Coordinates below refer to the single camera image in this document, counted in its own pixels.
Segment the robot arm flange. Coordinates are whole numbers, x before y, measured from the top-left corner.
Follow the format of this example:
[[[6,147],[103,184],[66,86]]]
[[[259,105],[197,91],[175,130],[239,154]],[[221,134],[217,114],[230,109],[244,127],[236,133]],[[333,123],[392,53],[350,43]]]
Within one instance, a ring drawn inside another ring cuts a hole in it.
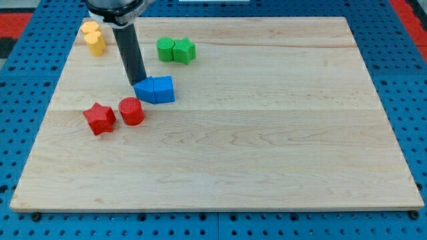
[[[114,28],[132,24],[155,0],[85,0],[90,17]]]

